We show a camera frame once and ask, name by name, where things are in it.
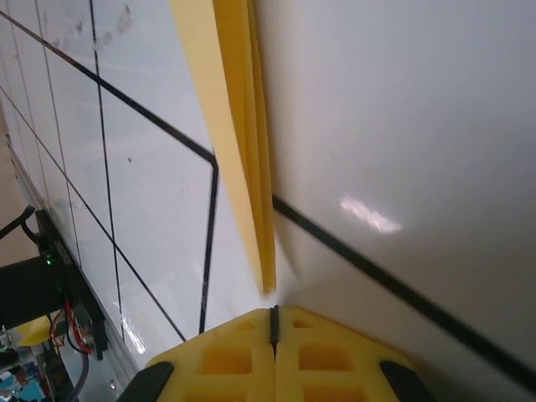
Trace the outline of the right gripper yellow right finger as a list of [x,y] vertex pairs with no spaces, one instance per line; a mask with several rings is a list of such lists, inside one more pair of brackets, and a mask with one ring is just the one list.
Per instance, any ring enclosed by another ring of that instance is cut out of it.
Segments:
[[436,402],[402,354],[299,307],[278,307],[276,402]]

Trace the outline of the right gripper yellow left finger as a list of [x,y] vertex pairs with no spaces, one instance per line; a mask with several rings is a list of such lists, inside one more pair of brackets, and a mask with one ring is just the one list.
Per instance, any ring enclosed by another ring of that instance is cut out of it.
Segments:
[[257,309],[158,354],[123,402],[275,402],[271,313]]

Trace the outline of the yellow background object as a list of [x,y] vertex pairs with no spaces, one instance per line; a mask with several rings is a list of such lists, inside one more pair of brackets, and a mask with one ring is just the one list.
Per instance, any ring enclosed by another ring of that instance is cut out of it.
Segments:
[[50,320],[46,316],[42,316],[17,326],[16,331],[21,336],[17,345],[31,347],[49,340]]

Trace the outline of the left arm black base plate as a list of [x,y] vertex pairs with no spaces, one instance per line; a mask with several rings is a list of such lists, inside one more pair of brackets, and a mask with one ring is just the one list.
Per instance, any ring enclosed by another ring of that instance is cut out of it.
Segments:
[[75,329],[72,341],[101,361],[108,349],[105,315],[90,289],[76,259],[46,211],[36,213],[39,226],[39,251],[45,256],[64,305],[70,307],[70,329]]

